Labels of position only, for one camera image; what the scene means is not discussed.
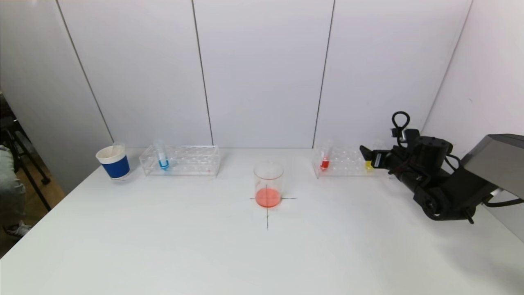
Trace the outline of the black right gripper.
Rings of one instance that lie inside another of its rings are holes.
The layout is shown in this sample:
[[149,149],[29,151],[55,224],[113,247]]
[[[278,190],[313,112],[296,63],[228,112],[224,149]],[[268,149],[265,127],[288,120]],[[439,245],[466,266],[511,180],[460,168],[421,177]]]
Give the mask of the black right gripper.
[[388,174],[394,174],[407,161],[406,148],[398,145],[389,150],[370,150],[360,145],[359,150],[365,161],[372,161],[373,168],[387,170]]

